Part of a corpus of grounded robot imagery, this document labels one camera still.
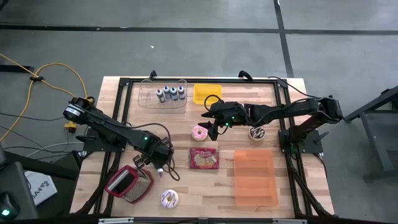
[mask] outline wooden tabletop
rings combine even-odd
[[[97,107],[108,116],[113,113],[116,92],[120,77],[104,77],[99,93]],[[290,78],[288,82],[305,92],[304,81],[301,78]],[[222,98],[225,101],[240,103],[255,103],[276,105],[274,87],[268,84],[229,84],[222,85]],[[304,98],[292,88],[289,88],[290,100]],[[184,114],[148,114],[138,103],[139,83],[134,84],[127,121],[134,126],[158,122],[165,125],[171,134],[174,145],[174,159],[176,171],[181,180],[174,181],[168,174],[160,178],[152,165],[145,169],[152,173],[154,186],[150,192],[138,203],[131,205],[121,198],[113,202],[112,216],[117,217],[240,217],[240,218],[292,218],[294,217],[292,198],[290,196],[289,180],[285,157],[280,153],[277,132],[280,129],[278,120],[264,126],[266,136],[263,141],[253,141],[248,136],[248,127],[234,126],[224,135],[218,136],[217,141],[209,138],[203,142],[191,138],[191,130],[199,122],[208,119],[200,115],[205,112],[203,105],[193,102],[193,83],[188,83],[187,110]],[[121,119],[124,100],[122,100],[119,120]],[[305,121],[308,116],[296,117],[296,124]],[[163,138],[166,133],[156,126],[146,130]],[[218,170],[191,170],[188,169],[188,152],[191,147],[216,147],[220,150],[220,169]],[[237,207],[234,198],[234,150],[270,150],[274,155],[275,177],[279,204],[276,207]],[[137,152],[127,147],[122,154],[119,167],[134,166],[132,158]],[[88,200],[98,185],[103,163],[103,152],[92,153],[84,160],[76,191],[73,198],[71,212],[77,211]],[[333,213],[328,183],[321,162],[311,154],[304,154],[303,164],[307,185],[324,208]],[[166,209],[160,205],[160,196],[163,191],[174,189],[180,197],[179,205],[174,209]],[[104,193],[104,209],[108,193]],[[304,212],[303,197],[298,190],[300,208]]]

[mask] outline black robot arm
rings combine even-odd
[[[127,127],[97,109],[89,100],[73,98],[63,112],[67,120],[77,124],[87,124],[98,132],[98,137],[108,144],[117,146],[126,142],[135,150],[142,153],[134,158],[138,168],[153,163],[156,169],[162,168],[170,162],[174,150],[171,143],[162,141],[158,136],[149,132]]]
[[[339,102],[333,98],[306,98],[280,106],[241,105],[238,102],[224,102],[219,99],[211,105],[208,112],[202,114],[204,118],[214,118],[214,123],[199,123],[199,125],[208,129],[209,137],[215,141],[219,135],[218,127],[232,128],[241,125],[260,127],[275,119],[306,114],[311,117],[304,123],[289,128],[291,143],[303,141],[308,133],[325,123],[335,124],[343,119]]]

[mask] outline yellow cable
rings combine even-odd
[[[11,125],[11,127],[8,129],[8,131],[1,137],[0,142],[7,137],[7,135],[10,133],[10,130],[13,129],[13,127],[18,123],[18,121],[20,120],[21,116],[24,115],[25,110],[27,108],[27,105],[29,105],[29,101],[30,101],[30,94],[32,93],[32,87],[34,85],[33,81],[30,81],[30,85],[29,85],[29,90],[27,92],[27,99],[26,99],[26,104],[24,109],[22,110],[21,114],[19,115],[19,117],[14,121],[14,124]]]
[[[74,74],[76,74],[77,77],[79,78],[80,82],[81,82],[81,85],[83,86],[83,91],[85,92],[85,97],[86,97],[86,98],[88,97],[87,90],[86,90],[86,85],[85,85],[85,83],[83,82],[83,79],[81,78],[81,76],[79,75],[79,73],[77,73],[77,72],[76,72],[73,68],[71,68],[69,65],[65,65],[64,63],[58,63],[58,62],[46,64],[46,65],[41,66],[41,67],[36,71],[35,75],[36,75],[36,76],[39,76],[39,73],[41,72],[41,70],[42,70],[43,68],[48,67],[48,66],[51,66],[51,65],[61,65],[61,66],[67,67],[67,68],[69,68],[69,70],[71,70]],[[46,84],[47,84],[49,87],[51,87],[51,88],[55,88],[56,90],[61,90],[61,91],[64,91],[65,93],[71,94],[71,93],[70,93],[69,91],[67,91],[67,90],[60,89],[60,88],[58,88],[58,87],[54,87],[54,86],[48,84],[47,82],[44,82],[44,83],[46,83]]]
[[[85,85],[83,79],[81,78],[81,76],[79,75],[79,73],[77,73],[73,68],[71,68],[71,67],[68,66],[68,65],[65,65],[64,63],[55,62],[55,63],[46,64],[46,65],[41,66],[35,73],[33,73],[33,72],[31,72],[30,70],[28,70],[28,69],[26,69],[25,67],[23,67],[22,65],[20,65],[19,63],[13,61],[13,60],[10,59],[9,57],[7,57],[7,56],[5,56],[5,55],[3,55],[3,54],[0,54],[0,56],[4,57],[4,58],[7,59],[8,61],[10,61],[10,62],[12,62],[12,63],[18,65],[19,67],[21,67],[22,69],[24,69],[25,71],[27,71],[28,73],[30,73],[31,75],[33,75],[34,77],[38,77],[38,76],[39,76],[39,73],[41,72],[41,70],[42,70],[43,68],[49,67],[49,66],[51,66],[51,65],[61,65],[61,66],[67,67],[67,68],[68,68],[69,70],[71,70],[74,74],[76,74],[77,77],[80,79],[81,85],[83,86],[83,91],[85,92],[85,96],[86,96],[86,98],[88,98],[88,94],[87,94],[87,90],[86,90],[86,85]],[[68,94],[71,95],[72,97],[76,97],[73,93],[71,93],[71,92],[68,91],[68,90],[65,90],[65,89],[63,89],[63,88],[59,88],[59,87],[53,86],[53,85],[49,84],[48,82],[46,82],[45,80],[42,80],[42,82],[45,83],[45,84],[46,84],[47,86],[49,86],[50,88],[53,88],[53,89],[55,89],[55,90],[60,90],[60,91],[62,91],[62,92],[68,93]],[[22,110],[21,114],[19,115],[20,117],[18,117],[18,118],[14,121],[14,123],[13,123],[12,126],[9,128],[9,130],[1,137],[0,142],[10,133],[10,130],[13,129],[13,127],[14,127],[14,126],[18,123],[18,121],[20,120],[21,116],[25,113],[25,110],[26,110],[27,106],[29,105],[30,95],[31,95],[31,92],[32,92],[32,87],[33,87],[33,85],[34,85],[34,81],[30,81],[29,92],[28,92],[28,95],[27,95],[27,100],[26,100],[25,107],[24,107],[24,109]]]

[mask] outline gray floor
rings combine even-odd
[[[397,30],[398,2],[387,0],[280,0],[287,29]],[[277,28],[272,0],[87,0],[11,1],[1,12],[8,24],[76,26]],[[294,76],[304,78],[310,94],[333,95],[343,113],[398,84],[398,36],[288,35]],[[55,32],[0,30],[0,53],[39,67],[63,62],[79,71],[90,95],[98,96],[105,75],[286,77],[278,34],[158,32]],[[0,63],[7,63],[0,58]],[[74,74],[49,68],[50,83],[82,95]],[[19,114],[24,107],[28,76],[2,73],[0,111]],[[40,83],[34,87],[26,116],[57,118],[68,95]],[[9,127],[13,118],[2,117]],[[66,142],[64,121],[22,120],[15,131],[43,146]],[[365,183],[364,174],[379,169],[360,121],[324,125],[323,140],[333,206],[345,218],[397,222],[398,181]],[[10,134],[8,146],[36,145]],[[62,150],[64,146],[52,150]],[[71,145],[69,150],[80,150]],[[28,155],[32,150],[16,150]],[[33,158],[49,156],[38,152]]]

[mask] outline orange container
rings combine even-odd
[[[271,151],[236,150],[234,165],[237,206],[278,205],[274,156]]]

